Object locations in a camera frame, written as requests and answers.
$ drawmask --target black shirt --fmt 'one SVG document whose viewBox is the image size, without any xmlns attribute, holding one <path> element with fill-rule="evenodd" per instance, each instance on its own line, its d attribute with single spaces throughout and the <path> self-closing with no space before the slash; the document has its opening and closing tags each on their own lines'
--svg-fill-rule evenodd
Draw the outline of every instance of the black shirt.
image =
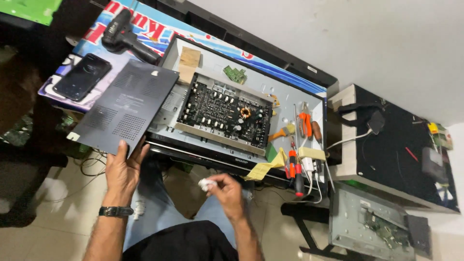
<svg viewBox="0 0 464 261">
<path fill-rule="evenodd" d="M 195 221 L 155 233 L 131 246 L 123 261 L 238 261 L 226 235 L 211 221 Z"/>
</svg>

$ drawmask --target jeans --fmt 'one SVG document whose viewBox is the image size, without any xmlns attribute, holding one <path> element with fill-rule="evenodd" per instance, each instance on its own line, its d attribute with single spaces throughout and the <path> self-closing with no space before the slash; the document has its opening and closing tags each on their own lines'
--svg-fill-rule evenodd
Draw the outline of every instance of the jeans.
<svg viewBox="0 0 464 261">
<path fill-rule="evenodd" d="M 248 197 L 247 190 L 242 192 Z M 134 220 L 134 215 L 129 216 L 123 251 L 165 228 L 201 220 L 209 220 L 216 224 L 226 235 L 230 244 L 236 248 L 233 227 L 224 214 L 218 199 L 215 196 L 210 196 L 193 220 L 185 218 L 175 208 L 164 187 L 161 171 L 152 160 L 146 160 L 142 163 L 140 182 L 132 197 L 131 207 L 133 209 L 136 209 L 136 202 L 141 197 L 145 203 L 144 214 L 137 221 Z"/>
</svg>

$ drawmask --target smartphone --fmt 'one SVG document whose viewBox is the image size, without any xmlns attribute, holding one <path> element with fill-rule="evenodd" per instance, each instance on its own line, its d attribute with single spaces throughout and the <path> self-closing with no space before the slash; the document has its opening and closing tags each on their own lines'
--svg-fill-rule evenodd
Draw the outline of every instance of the smartphone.
<svg viewBox="0 0 464 261">
<path fill-rule="evenodd" d="M 110 70 L 109 62 L 88 53 L 53 87 L 53 90 L 73 101 L 81 101 Z"/>
</svg>

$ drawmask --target wristwatch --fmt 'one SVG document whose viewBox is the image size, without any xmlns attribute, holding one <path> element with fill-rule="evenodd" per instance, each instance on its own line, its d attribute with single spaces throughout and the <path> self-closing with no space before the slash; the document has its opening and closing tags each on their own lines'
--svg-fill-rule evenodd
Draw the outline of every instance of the wristwatch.
<svg viewBox="0 0 464 261">
<path fill-rule="evenodd" d="M 134 210 L 131 207 L 101 207 L 98 215 L 103 216 L 127 216 L 132 215 Z"/>
</svg>

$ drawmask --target cordless drill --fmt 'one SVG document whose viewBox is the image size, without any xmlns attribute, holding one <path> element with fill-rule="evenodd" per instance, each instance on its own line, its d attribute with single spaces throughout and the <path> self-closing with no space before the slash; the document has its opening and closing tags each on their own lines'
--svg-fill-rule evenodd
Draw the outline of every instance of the cordless drill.
<svg viewBox="0 0 464 261">
<path fill-rule="evenodd" d="M 137 41 L 137 34 L 132 32 L 130 18 L 132 14 L 123 9 L 106 27 L 103 32 L 102 45 L 112 53 L 123 53 L 130 50 L 135 57 L 152 65 L 158 65 L 161 56 L 148 46 Z"/>
</svg>

